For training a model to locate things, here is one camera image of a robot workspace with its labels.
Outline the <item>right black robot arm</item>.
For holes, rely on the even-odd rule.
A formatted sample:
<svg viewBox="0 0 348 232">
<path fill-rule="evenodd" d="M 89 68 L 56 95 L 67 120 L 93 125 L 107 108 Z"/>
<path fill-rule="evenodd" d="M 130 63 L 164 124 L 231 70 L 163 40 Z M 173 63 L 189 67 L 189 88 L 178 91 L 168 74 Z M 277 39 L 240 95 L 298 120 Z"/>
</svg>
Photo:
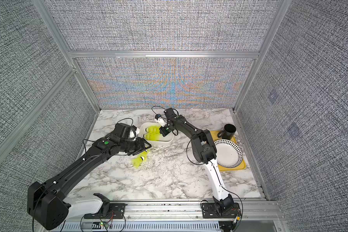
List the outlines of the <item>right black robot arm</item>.
<svg viewBox="0 0 348 232">
<path fill-rule="evenodd" d="M 219 216 L 225 216 L 234 207 L 234 200 L 226 191 L 217 163 L 217 149 L 209 130 L 201 130 L 190 124 L 181 115 L 164 119 L 155 115 L 155 121 L 161 125 L 160 134 L 164 137 L 173 131 L 184 133 L 191 142 L 192 153 L 199 165 L 204 165 L 211 184 L 214 209 Z"/>
</svg>

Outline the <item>white plastic storage box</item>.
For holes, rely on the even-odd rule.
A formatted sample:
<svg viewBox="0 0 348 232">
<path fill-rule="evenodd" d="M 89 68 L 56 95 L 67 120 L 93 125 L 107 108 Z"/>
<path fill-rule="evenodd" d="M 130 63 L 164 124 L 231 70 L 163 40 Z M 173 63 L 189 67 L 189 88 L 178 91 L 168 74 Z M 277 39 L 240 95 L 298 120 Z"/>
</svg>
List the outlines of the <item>white plastic storage box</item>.
<svg viewBox="0 0 348 232">
<path fill-rule="evenodd" d="M 160 124 L 155 123 L 155 122 L 146 122 L 144 123 L 141 127 L 140 127 L 140 132 L 138 134 L 139 137 L 144 138 L 144 134 L 147 134 L 148 132 L 146 132 L 146 128 L 149 126 L 160 126 Z M 159 141 L 150 141 L 147 140 L 153 147 L 157 147 L 157 146 L 169 146 L 172 144 L 174 140 L 174 135 L 172 133 L 168 134 L 166 137 L 163 137 L 161 135 L 160 140 Z"/>
</svg>

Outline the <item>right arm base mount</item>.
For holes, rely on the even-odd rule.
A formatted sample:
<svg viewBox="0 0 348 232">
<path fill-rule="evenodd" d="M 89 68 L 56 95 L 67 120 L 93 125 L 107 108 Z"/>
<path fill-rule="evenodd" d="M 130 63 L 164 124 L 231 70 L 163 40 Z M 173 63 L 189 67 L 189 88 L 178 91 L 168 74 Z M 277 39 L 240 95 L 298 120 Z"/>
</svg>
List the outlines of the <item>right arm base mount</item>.
<svg viewBox="0 0 348 232">
<path fill-rule="evenodd" d="M 203 218 L 241 218 L 242 212 L 238 203 L 234 203 L 231 207 L 218 206 L 213 202 L 206 200 L 200 203 Z"/>
</svg>

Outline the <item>yellow shuttlecock two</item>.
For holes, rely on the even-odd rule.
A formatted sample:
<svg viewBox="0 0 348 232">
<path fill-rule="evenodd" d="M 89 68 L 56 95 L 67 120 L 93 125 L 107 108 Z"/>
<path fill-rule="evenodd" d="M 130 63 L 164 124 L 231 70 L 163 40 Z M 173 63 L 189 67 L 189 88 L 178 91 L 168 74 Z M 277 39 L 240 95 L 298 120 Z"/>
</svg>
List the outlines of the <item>yellow shuttlecock two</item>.
<svg viewBox="0 0 348 232">
<path fill-rule="evenodd" d="M 150 132 L 150 133 L 144 134 L 144 138 L 150 141 L 159 141 L 160 137 L 161 135 L 159 133 Z"/>
</svg>

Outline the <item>yellow shuttlecock one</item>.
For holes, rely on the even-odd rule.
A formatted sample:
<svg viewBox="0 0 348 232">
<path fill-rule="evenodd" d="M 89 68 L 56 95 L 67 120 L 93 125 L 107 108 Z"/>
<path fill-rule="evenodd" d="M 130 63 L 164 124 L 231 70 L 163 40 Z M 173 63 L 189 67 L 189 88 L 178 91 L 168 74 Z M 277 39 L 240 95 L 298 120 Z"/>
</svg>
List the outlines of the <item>yellow shuttlecock one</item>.
<svg viewBox="0 0 348 232">
<path fill-rule="evenodd" d="M 146 132 L 148 133 L 154 133 L 154 134 L 160 134 L 160 126 L 149 126 L 146 128 Z"/>
</svg>

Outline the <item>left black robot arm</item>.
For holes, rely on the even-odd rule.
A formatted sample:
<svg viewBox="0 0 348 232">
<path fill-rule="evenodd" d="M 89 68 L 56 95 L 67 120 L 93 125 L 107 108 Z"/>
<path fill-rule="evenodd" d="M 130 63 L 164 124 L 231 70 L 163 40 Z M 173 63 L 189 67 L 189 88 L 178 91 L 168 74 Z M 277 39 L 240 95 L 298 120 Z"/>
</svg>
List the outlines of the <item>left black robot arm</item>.
<svg viewBox="0 0 348 232">
<path fill-rule="evenodd" d="M 83 157 L 65 170 L 44 183 L 36 181 L 30 185 L 27 213 L 45 229 L 55 229 L 69 217 L 72 209 L 76 209 L 75 203 L 67 203 L 64 199 L 92 170 L 120 152 L 125 156 L 134 156 L 150 148 L 152 145 L 140 137 L 135 140 L 118 139 L 116 142 L 104 137 L 96 140 Z"/>
</svg>

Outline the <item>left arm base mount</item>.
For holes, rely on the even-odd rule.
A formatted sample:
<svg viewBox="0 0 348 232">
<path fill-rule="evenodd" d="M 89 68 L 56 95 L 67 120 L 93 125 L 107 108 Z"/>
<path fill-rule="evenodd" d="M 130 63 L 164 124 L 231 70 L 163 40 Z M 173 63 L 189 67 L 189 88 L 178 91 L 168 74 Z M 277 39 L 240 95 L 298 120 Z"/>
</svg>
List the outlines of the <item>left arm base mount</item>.
<svg viewBox="0 0 348 232">
<path fill-rule="evenodd" d="M 84 215 L 84 219 L 123 219 L 125 207 L 124 203 L 110 203 L 102 206 L 97 213 Z"/>
</svg>

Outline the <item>yellow shuttlecock four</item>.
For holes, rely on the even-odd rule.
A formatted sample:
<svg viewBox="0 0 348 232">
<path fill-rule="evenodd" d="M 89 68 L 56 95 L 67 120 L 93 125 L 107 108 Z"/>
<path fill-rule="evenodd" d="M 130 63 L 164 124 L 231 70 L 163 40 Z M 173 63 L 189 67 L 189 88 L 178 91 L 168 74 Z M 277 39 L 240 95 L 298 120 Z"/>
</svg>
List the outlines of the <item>yellow shuttlecock four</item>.
<svg viewBox="0 0 348 232">
<path fill-rule="evenodd" d="M 137 158 L 132 159 L 132 165 L 134 168 L 139 168 L 143 162 L 147 161 L 147 156 L 141 155 Z"/>
</svg>

